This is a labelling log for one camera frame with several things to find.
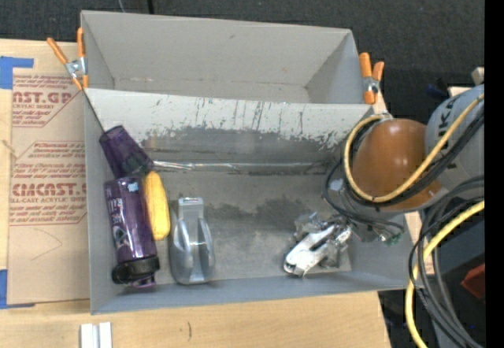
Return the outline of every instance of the cardboard box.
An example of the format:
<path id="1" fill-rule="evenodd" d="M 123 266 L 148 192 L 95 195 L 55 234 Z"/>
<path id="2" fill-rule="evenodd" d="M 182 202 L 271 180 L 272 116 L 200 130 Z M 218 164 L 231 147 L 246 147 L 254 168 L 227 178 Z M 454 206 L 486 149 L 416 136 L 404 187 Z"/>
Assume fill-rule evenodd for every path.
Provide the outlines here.
<path id="1" fill-rule="evenodd" d="M 411 239 L 353 241 L 337 272 L 282 268 L 294 221 L 330 210 L 328 165 L 364 104 L 352 32 L 289 24 L 82 12 L 91 101 L 85 107 L 91 312 L 294 298 L 406 287 Z M 201 197 L 216 274 L 184 286 L 161 270 L 148 291 L 114 284 L 98 144 L 122 124 L 157 162 L 170 201 Z"/>
<path id="2" fill-rule="evenodd" d="M 76 58 L 75 43 L 59 44 Z M 13 69 L 0 105 L 7 303 L 89 298 L 83 95 L 46 42 L 2 39 L 0 57 L 33 60 Z"/>

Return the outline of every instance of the cardboard sheet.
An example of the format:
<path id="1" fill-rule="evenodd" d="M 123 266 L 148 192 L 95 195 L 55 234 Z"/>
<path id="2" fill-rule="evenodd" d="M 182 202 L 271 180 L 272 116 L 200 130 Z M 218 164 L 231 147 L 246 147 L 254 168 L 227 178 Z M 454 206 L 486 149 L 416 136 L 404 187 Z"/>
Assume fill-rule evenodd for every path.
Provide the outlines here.
<path id="1" fill-rule="evenodd" d="M 76 58 L 74 43 L 61 48 Z M 46 42 L 2 40 L 0 55 L 34 59 L 10 92 L 7 303 L 87 298 L 82 95 Z"/>

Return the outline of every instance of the yellow cable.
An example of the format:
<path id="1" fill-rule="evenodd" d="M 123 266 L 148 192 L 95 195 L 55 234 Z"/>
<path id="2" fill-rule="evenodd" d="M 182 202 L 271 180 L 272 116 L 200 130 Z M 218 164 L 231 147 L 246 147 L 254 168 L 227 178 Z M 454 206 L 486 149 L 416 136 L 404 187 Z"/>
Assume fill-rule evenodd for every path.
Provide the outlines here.
<path id="1" fill-rule="evenodd" d="M 485 208 L 485 201 L 478 202 L 473 205 L 471 208 L 467 209 L 463 213 L 460 213 L 456 218 L 454 218 L 449 224 L 447 224 L 441 231 L 436 234 L 431 242 L 424 248 L 423 257 L 424 260 L 427 259 L 429 254 L 435 249 L 435 247 L 447 237 L 458 225 L 460 225 L 465 220 L 468 220 L 472 215 L 482 211 Z M 418 275 L 418 265 L 415 265 L 413 269 L 413 278 L 416 279 Z M 409 333 L 413 337 L 414 342 L 420 348 L 428 348 L 425 345 L 424 340 L 421 338 L 418 333 L 417 327 L 415 326 L 415 319 L 413 316 L 413 292 L 414 292 L 413 282 L 410 280 L 408 287 L 406 288 L 406 296 L 405 296 L 405 315 L 406 315 L 406 323 L 408 325 Z"/>
<path id="2" fill-rule="evenodd" d="M 364 119 L 361 121 L 359 124 L 355 126 L 355 128 L 350 132 L 348 135 L 348 140 L 346 141 L 345 144 L 345 150 L 344 150 L 344 155 L 343 155 L 343 163 L 344 163 L 344 168 L 345 168 L 345 174 L 346 178 L 348 179 L 348 183 L 350 183 L 352 189 L 356 194 L 358 194 L 361 198 L 372 201 L 372 202 L 386 202 L 389 201 L 398 195 L 400 195 L 403 191 L 405 191 L 408 187 L 410 187 L 417 179 L 422 175 L 422 173 L 425 171 L 425 169 L 431 164 L 431 162 L 434 160 L 435 156 L 437 155 L 438 152 L 441 151 L 441 149 L 444 147 L 444 145 L 447 143 L 448 139 L 452 136 L 452 134 L 455 132 L 455 130 L 458 128 L 458 126 L 461 124 L 461 122 L 467 117 L 467 115 L 473 110 L 476 105 L 481 102 L 484 99 L 484 94 L 481 94 L 478 96 L 476 99 L 474 99 L 461 113 L 459 117 L 453 122 L 453 124 L 448 128 L 447 132 L 441 137 L 441 139 L 436 143 L 430 154 L 425 158 L 425 160 L 422 162 L 422 164 L 417 168 L 417 170 L 409 177 L 407 181 L 405 181 L 401 186 L 396 188 L 394 191 L 390 192 L 389 194 L 382 195 L 379 197 L 372 196 L 370 194 L 367 194 L 365 191 L 363 191 L 356 183 L 355 180 L 352 176 L 352 173 L 350 171 L 350 146 L 352 142 L 354 141 L 355 135 L 358 133 L 358 131 L 367 125 L 367 123 L 370 123 L 372 121 L 380 120 L 381 118 L 385 117 L 385 115 L 379 115 L 379 116 L 371 116 L 368 117 L 367 119 Z"/>

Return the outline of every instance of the blue tape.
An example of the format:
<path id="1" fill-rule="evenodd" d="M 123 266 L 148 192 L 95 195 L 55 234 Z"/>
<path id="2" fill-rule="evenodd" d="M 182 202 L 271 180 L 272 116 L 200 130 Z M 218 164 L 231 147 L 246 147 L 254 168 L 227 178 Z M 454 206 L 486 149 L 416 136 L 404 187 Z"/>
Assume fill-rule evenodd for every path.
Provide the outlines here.
<path id="1" fill-rule="evenodd" d="M 24 305 L 7 305 L 7 270 L 0 269 L 0 310 L 31 306 L 33 306 L 32 303 L 27 303 Z"/>
<path id="2" fill-rule="evenodd" d="M 7 270 L 0 270 L 0 309 L 7 309 Z"/>
<path id="3" fill-rule="evenodd" d="M 13 88 L 14 68 L 33 68 L 33 58 L 0 57 L 0 89 Z"/>

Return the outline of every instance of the white object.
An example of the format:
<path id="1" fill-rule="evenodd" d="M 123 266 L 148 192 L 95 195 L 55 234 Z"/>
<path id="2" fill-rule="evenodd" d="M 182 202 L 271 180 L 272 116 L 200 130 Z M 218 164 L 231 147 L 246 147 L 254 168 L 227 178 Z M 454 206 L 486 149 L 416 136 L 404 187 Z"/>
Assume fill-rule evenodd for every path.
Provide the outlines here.
<path id="1" fill-rule="evenodd" d="M 80 348 L 112 348 L 112 324 L 81 324 Z"/>

